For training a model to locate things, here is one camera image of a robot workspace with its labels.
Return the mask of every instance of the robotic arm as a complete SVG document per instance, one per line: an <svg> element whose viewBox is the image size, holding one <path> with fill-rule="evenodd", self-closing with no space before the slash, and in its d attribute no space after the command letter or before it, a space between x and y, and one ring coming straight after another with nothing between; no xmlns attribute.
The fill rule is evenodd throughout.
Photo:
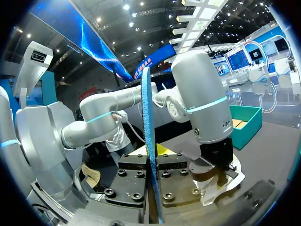
<svg viewBox="0 0 301 226"><path fill-rule="evenodd" d="M151 87L152 93L157 93L154 82ZM111 113L131 107L140 101L141 85L87 97L79 105L84 121L75 121L61 132L64 146L77 148L111 138L118 129Z"/></svg>

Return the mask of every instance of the wire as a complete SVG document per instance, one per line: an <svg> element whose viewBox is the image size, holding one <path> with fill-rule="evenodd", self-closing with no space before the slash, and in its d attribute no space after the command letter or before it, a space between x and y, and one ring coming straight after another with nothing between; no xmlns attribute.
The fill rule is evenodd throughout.
<svg viewBox="0 0 301 226"><path fill-rule="evenodd" d="M82 149L85 149L85 148L90 147L92 144L93 144L93 143L90 143L90 144L88 144L87 146L81 146L81 147L77 147L77 148L75 148L75 149L65 148L65 150L66 150L66 151L75 151L75 150L77 151L77 150L82 150Z"/></svg>
<svg viewBox="0 0 301 226"><path fill-rule="evenodd" d="M129 125L129 127L132 129L132 131L135 133L135 135L143 142L145 143L145 141L139 136L139 134L136 132L136 130L133 128L132 124L128 121L128 119L126 117L124 117L122 114L115 112L114 114L117 114L119 116L121 116L122 118L124 118L127 121L127 124Z"/></svg>

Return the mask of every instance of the monitor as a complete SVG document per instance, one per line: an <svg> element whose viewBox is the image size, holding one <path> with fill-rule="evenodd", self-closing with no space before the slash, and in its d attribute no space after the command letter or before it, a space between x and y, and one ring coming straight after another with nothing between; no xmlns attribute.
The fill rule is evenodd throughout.
<svg viewBox="0 0 301 226"><path fill-rule="evenodd" d="M261 54L259 48L251 51L250 56L251 56L252 60L258 60L258 59L262 58L262 54Z"/></svg>
<svg viewBox="0 0 301 226"><path fill-rule="evenodd" d="M229 64L233 71L249 66L248 58L244 50L240 50L237 53L227 57Z"/></svg>
<svg viewBox="0 0 301 226"><path fill-rule="evenodd" d="M288 49L287 43L284 39L279 39L279 40L275 41L275 45L279 52Z"/></svg>
<svg viewBox="0 0 301 226"><path fill-rule="evenodd" d="M277 53L277 49L274 42L269 41L267 44L264 44L262 47L263 47L263 51L267 56Z"/></svg>

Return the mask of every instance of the white shirt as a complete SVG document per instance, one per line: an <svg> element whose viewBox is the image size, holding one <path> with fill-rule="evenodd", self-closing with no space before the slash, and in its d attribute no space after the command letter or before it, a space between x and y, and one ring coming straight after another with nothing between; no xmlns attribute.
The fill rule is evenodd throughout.
<svg viewBox="0 0 301 226"><path fill-rule="evenodd" d="M127 113L125 111L117 111L119 114L123 115L128 120ZM118 151L131 143L130 139L127 137L126 132L123 129L122 122L126 122L126 119L123 117L117 116L117 133L110 139L105 141L105 145L107 146L109 152Z"/></svg>

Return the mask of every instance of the exhibition hall ceiling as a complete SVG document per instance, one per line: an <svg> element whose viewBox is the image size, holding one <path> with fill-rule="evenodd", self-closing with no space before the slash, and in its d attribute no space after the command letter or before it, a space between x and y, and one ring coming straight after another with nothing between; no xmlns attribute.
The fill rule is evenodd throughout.
<svg viewBox="0 0 301 226"><path fill-rule="evenodd" d="M174 35L173 30L186 28L188 22L178 22L177 17L191 16L196 8L185 6L187 4L184 0L72 0L72 2L129 73L135 70L144 56L168 44L170 40L180 38L182 34ZM271 3L272 0L227 1L192 47L242 40L274 20L266 7ZM70 75L65 82L73 83L87 70L100 66L31 14L27 14L19 24L16 24L4 59L20 63L26 47L32 40L53 49L54 59L49 70L55 72L56 81Z"/></svg>

